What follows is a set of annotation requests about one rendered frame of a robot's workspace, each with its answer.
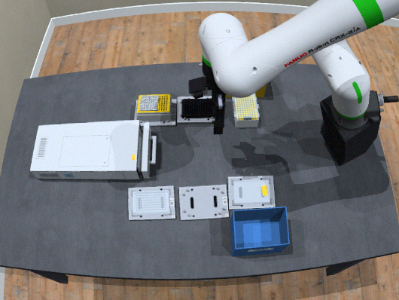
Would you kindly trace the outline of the blue box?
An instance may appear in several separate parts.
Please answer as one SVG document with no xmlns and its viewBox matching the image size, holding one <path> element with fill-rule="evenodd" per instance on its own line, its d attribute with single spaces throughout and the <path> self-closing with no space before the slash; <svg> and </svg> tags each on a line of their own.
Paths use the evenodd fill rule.
<svg viewBox="0 0 399 300">
<path fill-rule="evenodd" d="M 234 210 L 232 220 L 232 256 L 279 253 L 289 245 L 286 207 Z"/>
</svg>

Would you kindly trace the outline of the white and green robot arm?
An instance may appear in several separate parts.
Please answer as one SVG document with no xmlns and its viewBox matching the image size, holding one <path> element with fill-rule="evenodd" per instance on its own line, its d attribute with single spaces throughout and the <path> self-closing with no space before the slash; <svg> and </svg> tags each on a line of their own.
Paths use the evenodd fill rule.
<svg viewBox="0 0 399 300">
<path fill-rule="evenodd" d="M 398 14 L 399 0 L 318 0 L 250 41 L 234 16 L 212 14 L 199 27 L 199 66 L 226 95 L 244 98 L 312 55 L 331 90 L 335 122 L 357 130 L 368 119 L 379 122 L 380 106 L 399 98 L 370 90 L 370 76 L 346 39 Z"/>
</svg>

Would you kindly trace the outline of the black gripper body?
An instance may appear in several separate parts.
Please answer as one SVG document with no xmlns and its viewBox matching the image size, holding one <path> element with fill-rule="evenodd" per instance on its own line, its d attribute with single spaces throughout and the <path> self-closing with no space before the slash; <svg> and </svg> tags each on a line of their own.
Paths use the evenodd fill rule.
<svg viewBox="0 0 399 300">
<path fill-rule="evenodd" d="M 216 83 L 209 80 L 207 77 L 206 77 L 206 85 L 208 86 L 208 88 L 215 91 L 215 99 L 218 99 L 218 95 L 221 95 L 222 99 L 224 98 L 224 93 L 219 89 Z"/>
</svg>

